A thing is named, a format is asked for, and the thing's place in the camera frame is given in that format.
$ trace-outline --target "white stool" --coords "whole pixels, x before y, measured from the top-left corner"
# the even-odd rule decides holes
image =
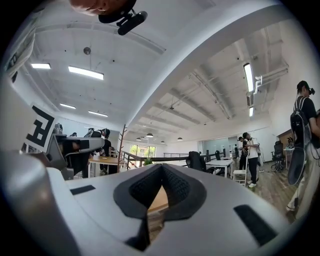
[[[245,158],[245,169],[244,170],[234,170],[233,171],[233,180],[239,182],[241,185],[246,185],[247,181],[247,166],[248,166],[248,157]],[[244,175],[244,179],[236,179],[236,175]]]

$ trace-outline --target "window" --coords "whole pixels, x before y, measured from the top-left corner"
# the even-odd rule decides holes
[[[142,146],[142,145],[130,145],[130,154],[136,155],[142,158],[155,158],[156,147],[155,146]]]

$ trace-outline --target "black and white sign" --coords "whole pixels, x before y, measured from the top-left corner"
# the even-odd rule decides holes
[[[31,104],[31,107],[37,116],[33,122],[31,131],[26,136],[24,143],[42,152],[47,152],[51,134],[56,123],[56,117],[46,109],[34,103]]]

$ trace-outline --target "white sneaker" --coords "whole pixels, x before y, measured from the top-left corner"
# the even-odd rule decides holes
[[[288,212],[294,212],[296,209],[295,208],[290,208],[289,206],[286,206],[285,209],[288,211]]]

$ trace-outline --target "fluorescent light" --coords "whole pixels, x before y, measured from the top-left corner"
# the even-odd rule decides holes
[[[34,69],[44,69],[44,70],[50,70],[51,69],[51,66],[50,66],[49,63],[33,63],[33,64],[31,64],[31,66]]]
[[[249,117],[252,117],[254,115],[254,108],[250,107],[249,109]]]
[[[60,103],[60,105],[61,105],[62,107],[70,108],[70,109],[73,109],[73,110],[76,109],[74,106],[69,106],[69,105],[62,104],[62,103]]]
[[[69,66],[68,68],[69,68],[69,71],[72,73],[77,73],[77,74],[85,75],[88,77],[97,78],[100,80],[104,79],[104,74],[102,74],[102,73],[98,73],[98,72],[94,72],[94,71],[90,71],[87,69],[78,68],[78,67],[74,67],[74,66]]]
[[[102,117],[108,117],[106,114],[100,114],[100,113],[96,113],[96,112],[92,112],[92,111],[88,111],[90,114],[95,114],[95,115],[98,115],[98,116],[102,116]]]
[[[247,63],[243,67],[244,67],[244,72],[246,76],[246,83],[248,85],[248,91],[252,92],[254,90],[254,79],[252,77],[251,65]]]

